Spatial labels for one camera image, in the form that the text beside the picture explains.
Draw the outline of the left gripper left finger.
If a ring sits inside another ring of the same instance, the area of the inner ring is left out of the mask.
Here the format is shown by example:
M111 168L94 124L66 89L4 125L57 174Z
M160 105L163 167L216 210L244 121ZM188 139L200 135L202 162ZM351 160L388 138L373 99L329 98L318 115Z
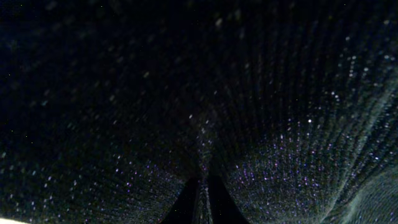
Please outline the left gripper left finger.
M191 178L184 185L171 210L160 224L192 224L199 179Z

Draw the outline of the black velvet skirt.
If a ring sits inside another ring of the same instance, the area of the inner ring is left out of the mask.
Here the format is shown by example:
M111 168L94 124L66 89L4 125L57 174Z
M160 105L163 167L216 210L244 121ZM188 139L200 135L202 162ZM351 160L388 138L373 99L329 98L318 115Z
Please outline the black velvet skirt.
M2 1L1 218L397 222L396 1Z

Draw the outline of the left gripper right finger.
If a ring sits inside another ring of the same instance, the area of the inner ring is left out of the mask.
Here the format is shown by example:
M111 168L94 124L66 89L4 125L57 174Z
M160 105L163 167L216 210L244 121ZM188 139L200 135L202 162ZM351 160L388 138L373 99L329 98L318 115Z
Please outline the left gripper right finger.
M228 193L221 177L208 178L211 217L214 224L249 224Z

